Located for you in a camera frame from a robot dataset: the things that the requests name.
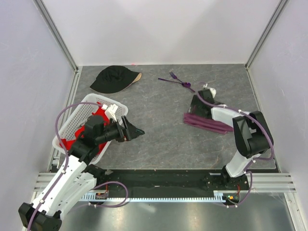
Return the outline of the left aluminium frame post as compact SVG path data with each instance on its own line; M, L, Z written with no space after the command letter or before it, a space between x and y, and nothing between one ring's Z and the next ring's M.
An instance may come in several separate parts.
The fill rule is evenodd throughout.
M34 4L36 5L37 9L39 10L41 16L43 17L45 23L47 24L50 32L52 33L53 37L55 38L57 44L59 45L60 49L62 50L64 56L66 57L69 65L76 73L78 71L78 65L76 64L71 52L69 51L63 37L61 36L55 22L52 19L44 1L42 0L33 0Z

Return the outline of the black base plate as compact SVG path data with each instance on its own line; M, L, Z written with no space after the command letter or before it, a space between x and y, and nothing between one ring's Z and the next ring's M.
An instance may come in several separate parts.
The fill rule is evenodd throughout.
M89 166L85 170L97 180L109 182L110 198L210 197L214 191L248 190L247 176L230 178L220 170L206 169L112 169Z

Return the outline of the white plastic basket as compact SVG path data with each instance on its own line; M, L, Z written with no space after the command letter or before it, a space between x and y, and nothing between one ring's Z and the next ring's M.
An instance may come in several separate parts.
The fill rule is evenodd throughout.
M128 108L117 101L88 94L57 132L52 141L53 147L65 154L66 151L72 153L77 147L82 151L87 150L83 145L94 146L99 153L90 154L92 160L83 157L83 160L94 165L102 158L112 140L131 140L127 126L121 125L126 123L127 112Z

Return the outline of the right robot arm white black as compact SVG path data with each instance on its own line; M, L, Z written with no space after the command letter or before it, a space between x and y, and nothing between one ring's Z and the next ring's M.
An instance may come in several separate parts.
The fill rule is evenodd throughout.
M205 87L192 98L183 116L185 124L212 132L234 134L236 153L217 179L225 189L243 183L246 171L267 150L274 151L274 141L260 111L245 112L215 101L216 90Z

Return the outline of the aluminium frame post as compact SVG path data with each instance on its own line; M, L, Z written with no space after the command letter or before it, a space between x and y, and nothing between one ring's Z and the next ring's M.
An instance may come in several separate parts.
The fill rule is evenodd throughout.
M33 0L34 4L36 5L37 9L39 10L41 16L43 17L45 23L47 24L50 32L52 33L53 37L55 38L57 44L59 45L60 49L62 50L64 56L66 57L69 65L76 73L78 71L78 65L76 64L71 52L69 51L63 37L61 36L55 22L52 19L44 1L42 0Z
M259 37L256 45L254 46L247 62L245 63L245 69L246 71L249 70L250 66L254 62L256 56L260 52L261 48L263 47L265 41L267 40L268 36L270 35L272 29L274 28L275 24L277 23L279 17L281 16L283 10L285 9L287 3L289 0L280 0L272 13L269 21L267 22L263 32L261 33L261 36Z

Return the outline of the purple cloth napkin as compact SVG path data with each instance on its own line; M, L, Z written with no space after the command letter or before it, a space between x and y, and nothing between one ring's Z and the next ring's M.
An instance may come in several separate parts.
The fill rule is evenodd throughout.
M183 114L183 123L192 127L201 128L211 132L226 134L233 132L233 128L219 121L200 117L190 113Z

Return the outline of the purple fork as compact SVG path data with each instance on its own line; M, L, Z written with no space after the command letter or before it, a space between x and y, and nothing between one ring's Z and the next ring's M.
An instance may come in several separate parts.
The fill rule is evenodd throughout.
M171 76L173 79L179 81L181 84L184 83L184 82L181 81L172 71L170 71L169 74L170 74L170 76Z

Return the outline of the right aluminium frame post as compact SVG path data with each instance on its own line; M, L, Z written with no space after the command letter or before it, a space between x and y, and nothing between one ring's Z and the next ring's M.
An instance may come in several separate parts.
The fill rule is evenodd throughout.
M270 35L272 29L274 28L275 24L277 23L279 17L281 16L283 10L285 9L287 3L289 0L280 0L272 13L269 21L267 22L263 32L261 33L261 36L259 37L256 45L254 46L247 62L245 63L245 69L246 71L249 70L250 66L254 62L256 56L260 52L261 48L263 47L265 41L267 40L268 36Z

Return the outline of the black bucket hat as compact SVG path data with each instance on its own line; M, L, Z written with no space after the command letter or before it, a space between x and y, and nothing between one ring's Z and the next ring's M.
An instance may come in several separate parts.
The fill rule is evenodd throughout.
M98 93L113 94L123 91L139 81L142 73L129 70L120 65L112 65L102 70L90 88Z

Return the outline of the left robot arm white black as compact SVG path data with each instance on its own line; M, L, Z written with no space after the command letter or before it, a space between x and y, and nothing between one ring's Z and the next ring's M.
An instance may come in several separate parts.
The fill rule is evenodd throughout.
M63 165L41 194L30 204L22 203L18 209L22 224L29 231L57 231L72 207L92 189L105 185L105 176L91 174L92 159L99 152L100 144L115 140L125 142L145 132L132 125L125 116L122 123L105 122L99 115L92 115L84 130L72 144Z

